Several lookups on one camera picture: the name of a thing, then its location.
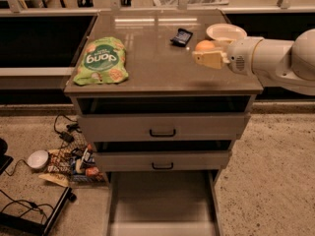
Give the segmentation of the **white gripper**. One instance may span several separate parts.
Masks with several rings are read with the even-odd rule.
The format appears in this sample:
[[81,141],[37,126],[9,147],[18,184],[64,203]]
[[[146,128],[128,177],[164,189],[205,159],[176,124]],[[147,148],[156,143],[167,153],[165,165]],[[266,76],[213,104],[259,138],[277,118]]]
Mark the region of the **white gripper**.
[[228,68],[235,74],[250,76],[253,73],[253,58],[256,47],[263,37],[250,36],[238,40],[214,40],[215,47],[227,48],[227,54],[220,50],[194,51],[195,62],[212,69]]

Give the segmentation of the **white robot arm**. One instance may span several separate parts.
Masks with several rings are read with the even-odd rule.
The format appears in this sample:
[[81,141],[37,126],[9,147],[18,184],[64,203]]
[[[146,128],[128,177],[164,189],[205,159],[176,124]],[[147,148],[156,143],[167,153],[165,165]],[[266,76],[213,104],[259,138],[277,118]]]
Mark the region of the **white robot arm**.
[[304,95],[315,95],[315,29],[296,40],[246,36],[213,41],[213,48],[193,51],[198,65],[256,77],[265,87],[280,87]]

